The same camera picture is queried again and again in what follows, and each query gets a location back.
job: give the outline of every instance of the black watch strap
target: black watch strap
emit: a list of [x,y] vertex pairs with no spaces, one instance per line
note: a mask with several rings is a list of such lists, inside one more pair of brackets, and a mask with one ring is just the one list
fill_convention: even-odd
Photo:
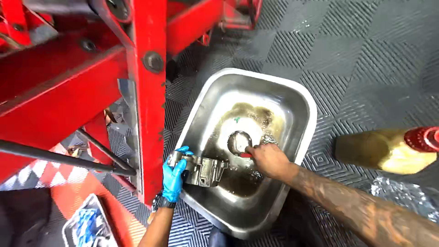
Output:
[[159,207],[175,208],[177,203],[168,201],[165,197],[157,195],[152,201],[153,210],[157,210]]

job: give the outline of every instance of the red engine stand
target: red engine stand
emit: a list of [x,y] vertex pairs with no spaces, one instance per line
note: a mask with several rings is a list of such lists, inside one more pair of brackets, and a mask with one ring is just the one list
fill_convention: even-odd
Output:
[[[198,39],[207,45],[216,25],[252,29],[262,0],[202,0],[193,6],[131,0],[124,19],[105,0],[92,3],[103,22],[0,59],[0,139],[49,150],[119,99],[117,79],[128,78],[137,105],[137,192],[150,205],[162,187],[166,58]],[[20,0],[1,0],[1,6],[3,50],[28,47],[29,29],[53,23],[52,16],[29,11]],[[247,14],[237,10],[243,7]],[[0,153],[0,162],[4,181],[32,160]]]

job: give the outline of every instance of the stainless steel sink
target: stainless steel sink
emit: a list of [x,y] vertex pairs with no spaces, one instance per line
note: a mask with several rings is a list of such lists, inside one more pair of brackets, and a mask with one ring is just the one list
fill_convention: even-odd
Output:
[[216,227],[248,239],[270,228],[289,188],[263,178],[249,158],[233,155],[227,140],[247,132],[253,145],[273,142],[300,164],[317,120],[316,103],[297,82],[241,69],[223,69],[205,83],[176,148],[187,145],[197,156],[229,160],[212,188],[185,184],[182,199]]

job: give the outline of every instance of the tattooed arm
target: tattooed arm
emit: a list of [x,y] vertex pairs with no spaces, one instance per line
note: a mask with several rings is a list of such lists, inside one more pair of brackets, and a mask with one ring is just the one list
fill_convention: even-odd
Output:
[[320,204],[369,246],[439,246],[439,226],[422,216],[291,163],[274,144],[247,151],[263,173]]

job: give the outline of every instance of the yellow bottle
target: yellow bottle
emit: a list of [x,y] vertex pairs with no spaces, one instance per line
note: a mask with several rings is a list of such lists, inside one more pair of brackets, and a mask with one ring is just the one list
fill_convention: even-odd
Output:
[[414,174],[437,159],[439,127],[383,129],[342,135],[335,157],[344,163],[397,174]]

